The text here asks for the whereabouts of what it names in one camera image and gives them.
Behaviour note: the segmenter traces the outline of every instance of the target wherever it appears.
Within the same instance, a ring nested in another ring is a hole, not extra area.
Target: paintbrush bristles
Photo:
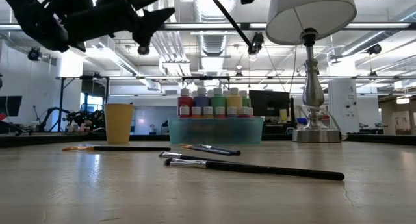
[[[91,147],[85,147],[85,146],[73,146],[73,147],[67,147],[63,149],[62,151],[72,151],[72,150],[94,150],[94,146]]]

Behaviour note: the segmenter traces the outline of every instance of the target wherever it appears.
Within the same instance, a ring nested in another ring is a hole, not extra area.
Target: silver lamp base
[[[302,143],[340,143],[341,133],[334,129],[295,130],[293,141]]]

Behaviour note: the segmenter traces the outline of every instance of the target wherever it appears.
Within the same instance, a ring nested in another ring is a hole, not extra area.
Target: white bottle cap
[[[247,97],[247,90],[241,90],[239,94],[240,94],[240,97]]]
[[[242,115],[247,115],[247,116],[249,116],[249,115],[250,115],[250,108],[248,108],[248,107],[243,107],[243,108],[242,108],[242,111],[241,111],[241,114],[242,114]]]
[[[216,115],[226,115],[226,108],[225,107],[216,107],[215,108]]]
[[[214,90],[208,90],[207,97],[213,97],[214,96]]]
[[[211,106],[206,106],[203,108],[203,115],[212,116],[214,115],[214,108]]]
[[[230,88],[229,89],[230,95],[239,95],[239,88]]]
[[[228,107],[227,108],[227,115],[237,115],[237,107]]]
[[[179,108],[179,113],[181,113],[182,116],[189,115],[189,107],[184,106]]]
[[[192,115],[193,116],[200,116],[201,115],[201,107],[192,107]]]
[[[214,88],[214,95],[222,95],[222,88]]]
[[[187,88],[182,88],[182,89],[181,89],[181,96],[183,96],[183,97],[188,97],[188,96],[189,96],[189,89],[187,89]]]
[[[207,95],[207,89],[204,87],[198,88],[198,95]]]

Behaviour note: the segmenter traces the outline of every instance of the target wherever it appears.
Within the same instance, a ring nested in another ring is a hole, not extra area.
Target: white pillar
[[[356,65],[352,59],[344,59],[341,63],[328,67],[331,76],[355,76]],[[355,79],[332,79],[328,84],[330,112],[343,134],[359,132],[357,87]]]
[[[59,77],[79,77],[83,74],[83,64],[84,59],[81,58],[79,55],[76,55],[75,53],[68,51],[62,54],[62,57],[57,59],[57,69],[58,69],[58,76]],[[57,80],[56,84],[56,92],[55,92],[55,100],[54,100],[54,106],[59,107],[59,101],[60,101],[60,84],[61,80]],[[81,109],[81,102],[80,102],[80,96],[81,96],[81,86],[82,81],[80,80],[74,80],[71,81],[70,79],[65,80],[65,86],[67,87],[64,89],[64,98],[62,103],[62,108],[64,110],[69,110],[71,112],[77,112]],[[58,111],[55,111],[53,113],[53,123],[58,120],[59,113]],[[67,125],[67,122],[63,122],[61,120],[61,129],[65,131],[65,126]]]

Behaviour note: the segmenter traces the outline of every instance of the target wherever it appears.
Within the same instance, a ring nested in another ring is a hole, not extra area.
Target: metal lamp stand
[[[318,32],[315,29],[305,29],[300,35],[307,51],[306,85],[303,94],[303,102],[308,107],[309,115],[307,125],[303,129],[293,131],[294,142],[305,143],[339,143],[341,133],[337,129],[331,129],[322,123],[323,113],[320,106],[324,104],[325,96],[318,80],[318,61],[313,56],[313,46]]]

